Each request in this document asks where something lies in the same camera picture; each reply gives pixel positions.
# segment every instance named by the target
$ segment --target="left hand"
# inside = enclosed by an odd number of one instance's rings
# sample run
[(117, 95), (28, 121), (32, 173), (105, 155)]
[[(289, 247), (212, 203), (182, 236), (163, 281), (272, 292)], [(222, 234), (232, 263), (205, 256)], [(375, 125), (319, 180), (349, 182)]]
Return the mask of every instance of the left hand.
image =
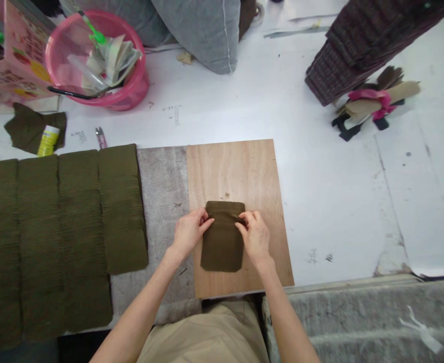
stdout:
[(193, 251), (203, 233), (214, 221), (213, 218), (208, 219), (205, 208), (194, 210), (177, 221), (172, 247), (183, 260)]

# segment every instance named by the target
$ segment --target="pink ribbon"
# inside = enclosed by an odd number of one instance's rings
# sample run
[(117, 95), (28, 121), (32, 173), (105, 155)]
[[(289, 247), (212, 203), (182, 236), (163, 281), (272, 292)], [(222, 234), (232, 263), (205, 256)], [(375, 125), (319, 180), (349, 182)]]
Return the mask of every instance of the pink ribbon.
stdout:
[(369, 98), (379, 101), (382, 107), (378, 111), (373, 112), (373, 120), (383, 118), (387, 113), (391, 113), (393, 110), (395, 110), (395, 108), (397, 108), (396, 106), (390, 106), (392, 98), (387, 91), (363, 89), (348, 93), (348, 97), (351, 101), (355, 101), (360, 98)]

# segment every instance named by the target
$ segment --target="hand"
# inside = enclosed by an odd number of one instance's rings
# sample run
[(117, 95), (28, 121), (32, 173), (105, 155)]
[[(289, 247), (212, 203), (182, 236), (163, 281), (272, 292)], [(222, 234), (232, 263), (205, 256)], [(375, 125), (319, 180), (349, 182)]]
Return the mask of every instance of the hand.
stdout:
[(252, 263), (257, 267), (259, 263), (271, 257), (269, 254), (271, 233), (259, 211), (243, 212), (239, 217), (245, 220), (246, 226), (238, 222), (235, 226), (242, 233), (245, 250)]
[(193, 251), (203, 233), (212, 225), (215, 219), (208, 219), (205, 208), (199, 208), (181, 217), (176, 222), (173, 250), (182, 260)]

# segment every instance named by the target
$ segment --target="gray textured mat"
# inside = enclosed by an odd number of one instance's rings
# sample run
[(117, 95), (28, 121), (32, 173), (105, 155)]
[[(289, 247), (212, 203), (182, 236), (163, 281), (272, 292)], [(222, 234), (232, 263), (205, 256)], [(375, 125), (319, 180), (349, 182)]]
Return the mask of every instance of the gray textured mat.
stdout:
[[(139, 149), (149, 265), (141, 271), (111, 276), (114, 318), (118, 319), (146, 285), (173, 243), (176, 221), (189, 213), (186, 148)], [(155, 324), (166, 324), (202, 312), (195, 299), (193, 260), (180, 266), (170, 283)]]
[[(288, 296), (321, 362), (444, 362), (444, 281)], [(400, 323), (411, 323), (407, 306), (443, 345), (438, 354)], [(266, 297), (262, 308), (269, 358), (280, 362)]]

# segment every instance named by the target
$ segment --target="khaki pants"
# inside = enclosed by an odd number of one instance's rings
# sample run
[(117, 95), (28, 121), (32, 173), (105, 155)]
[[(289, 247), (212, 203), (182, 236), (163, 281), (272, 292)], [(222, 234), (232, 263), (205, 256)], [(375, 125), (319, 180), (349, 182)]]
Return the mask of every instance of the khaki pants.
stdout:
[(208, 312), (155, 327), (138, 362), (263, 362), (266, 346), (255, 308), (246, 300), (223, 301)]

